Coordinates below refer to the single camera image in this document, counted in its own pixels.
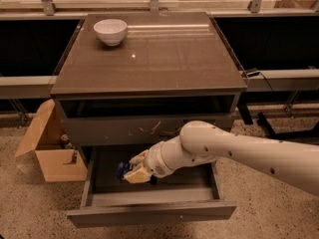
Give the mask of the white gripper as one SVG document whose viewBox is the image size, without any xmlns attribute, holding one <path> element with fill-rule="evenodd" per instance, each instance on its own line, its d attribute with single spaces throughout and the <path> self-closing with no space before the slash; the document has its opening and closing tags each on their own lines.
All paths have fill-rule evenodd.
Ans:
<svg viewBox="0 0 319 239">
<path fill-rule="evenodd" d="M 130 164 L 136 166 L 124 175 L 124 179 L 129 183 L 145 183 L 151 179 L 151 173 L 157 178 L 173 174 L 173 170 L 165 164 L 161 155 L 162 146 L 162 142 L 157 143 L 131 158 Z"/>
</svg>

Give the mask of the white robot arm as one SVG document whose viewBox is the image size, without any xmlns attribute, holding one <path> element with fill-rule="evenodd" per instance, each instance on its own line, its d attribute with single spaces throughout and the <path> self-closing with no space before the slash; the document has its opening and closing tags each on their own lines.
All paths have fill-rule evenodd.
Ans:
<svg viewBox="0 0 319 239">
<path fill-rule="evenodd" d="M 319 195 L 319 146 L 227 132 L 201 120 L 186 123 L 178 136 L 161 141 L 129 161 L 124 179 L 144 183 L 183 167 L 225 157 L 298 189 Z"/>
</svg>

